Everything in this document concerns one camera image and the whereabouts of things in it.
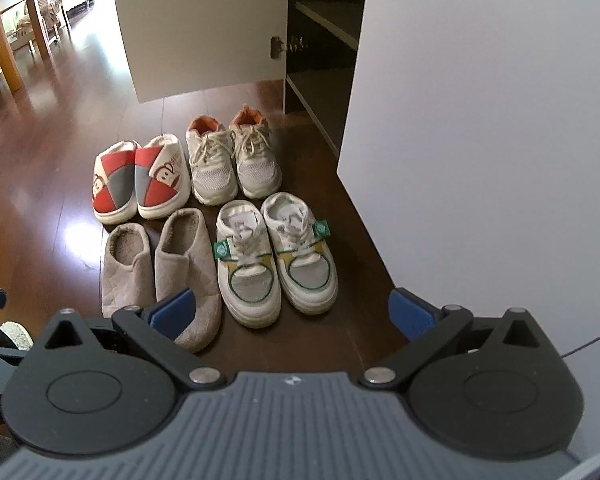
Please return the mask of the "beige quilted slipper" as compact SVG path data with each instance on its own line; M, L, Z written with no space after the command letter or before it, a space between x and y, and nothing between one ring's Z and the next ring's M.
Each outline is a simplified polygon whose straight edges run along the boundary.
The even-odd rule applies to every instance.
M140 224L125 223L109 234L102 256L100 296L105 318L124 307L148 308L156 301L149 238Z
M155 251L156 299L185 287L195 295L195 316L175 342L198 352L212 343L220 328L222 300L206 222L196 208L179 209L166 219Z

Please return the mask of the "white green sneaker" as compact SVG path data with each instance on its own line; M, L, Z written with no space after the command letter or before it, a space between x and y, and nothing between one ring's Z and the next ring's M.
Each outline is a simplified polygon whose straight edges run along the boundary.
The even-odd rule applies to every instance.
M260 210L248 200L232 200L220 209L215 229L213 255L228 312L253 330L272 325L282 307L282 289Z
M327 312L338 296L338 275L326 220L286 192L268 196L261 207L276 258L280 284L290 303L306 315Z

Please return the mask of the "red grey cartoon slipper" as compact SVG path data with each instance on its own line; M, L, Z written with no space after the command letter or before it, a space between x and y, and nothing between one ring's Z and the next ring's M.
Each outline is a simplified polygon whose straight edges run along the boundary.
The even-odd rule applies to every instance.
M135 141L120 141L95 158L92 208L104 226L127 222L137 214L134 177L139 147Z
M135 197L142 218L166 218L186 205L192 187L182 144L175 134L160 134L137 148L134 162Z

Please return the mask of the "white orange mesh sneaker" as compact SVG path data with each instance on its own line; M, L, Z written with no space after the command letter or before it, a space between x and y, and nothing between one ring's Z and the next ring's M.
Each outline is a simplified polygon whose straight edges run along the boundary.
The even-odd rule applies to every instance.
M260 110L244 105L230 123L237 179L245 196L268 197L282 185L282 170L270 142L270 127Z
M219 206L238 192L234 170L234 141L215 118L195 118L186 131L192 190L199 203Z

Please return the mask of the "white cabinet door right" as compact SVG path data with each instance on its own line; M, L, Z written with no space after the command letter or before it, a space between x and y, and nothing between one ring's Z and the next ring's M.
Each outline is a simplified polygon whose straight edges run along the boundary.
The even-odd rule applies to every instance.
M397 285L535 316L600 453L600 0L366 0L338 174Z

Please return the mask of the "white cabinet door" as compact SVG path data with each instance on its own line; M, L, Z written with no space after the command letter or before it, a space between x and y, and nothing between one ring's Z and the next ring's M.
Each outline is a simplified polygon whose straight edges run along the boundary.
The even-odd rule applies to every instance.
M137 99L277 80L288 0L114 0Z
M338 174L397 285L535 316L600 453L600 0L366 0Z

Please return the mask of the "wooden dining table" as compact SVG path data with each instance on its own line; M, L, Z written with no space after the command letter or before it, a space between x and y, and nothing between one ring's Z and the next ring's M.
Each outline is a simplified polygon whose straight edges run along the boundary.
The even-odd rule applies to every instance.
M38 54L43 60L50 58L47 32L41 16L38 0L0 0L0 66L10 92L15 93L22 88L22 79L16 64L14 52L9 44L2 21L2 13L19 3L26 4L33 29L34 41Z

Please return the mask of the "wooden chair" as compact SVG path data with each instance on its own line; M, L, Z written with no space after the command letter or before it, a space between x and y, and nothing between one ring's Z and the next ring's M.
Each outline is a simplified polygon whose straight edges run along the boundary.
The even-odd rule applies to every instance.
M61 27L69 27L64 10L64 0L36 0L36 2L46 31L47 43L57 44L60 40ZM16 23L15 41L12 43L12 47L18 50L27 46L29 51L33 52L33 39L33 26L29 11L28 8L24 8L23 17Z

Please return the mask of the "white cabinet door left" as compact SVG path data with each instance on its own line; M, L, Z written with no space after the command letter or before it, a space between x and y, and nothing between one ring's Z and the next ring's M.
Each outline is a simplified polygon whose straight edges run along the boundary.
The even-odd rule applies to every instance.
M137 99L277 80L288 0L114 0Z

